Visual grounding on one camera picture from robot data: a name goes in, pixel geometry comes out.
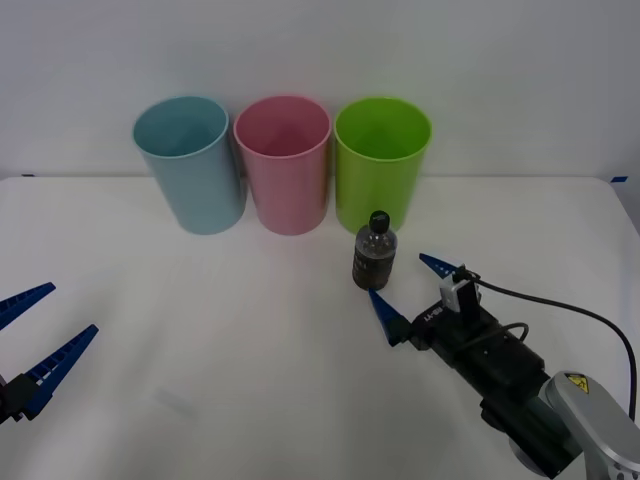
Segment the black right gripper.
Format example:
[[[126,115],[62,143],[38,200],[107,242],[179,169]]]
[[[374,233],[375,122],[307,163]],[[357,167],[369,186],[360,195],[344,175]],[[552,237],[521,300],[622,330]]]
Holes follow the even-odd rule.
[[[466,279],[464,264],[425,253],[419,259],[442,280]],[[368,294],[390,346],[410,339],[416,349],[434,351],[484,398],[524,401],[546,381],[544,360],[526,345],[529,326],[523,322],[502,325],[482,307],[465,319],[438,302],[411,324],[376,290]]]

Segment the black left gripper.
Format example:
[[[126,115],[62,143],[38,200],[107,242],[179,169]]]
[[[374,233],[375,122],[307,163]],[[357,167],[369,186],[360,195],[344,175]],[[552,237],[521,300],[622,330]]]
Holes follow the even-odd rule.
[[[48,282],[1,300],[0,329],[54,290],[55,285]],[[9,418],[19,421],[22,417],[28,420],[37,417],[98,332],[98,327],[91,324],[27,372],[11,381],[1,377],[0,423]]]

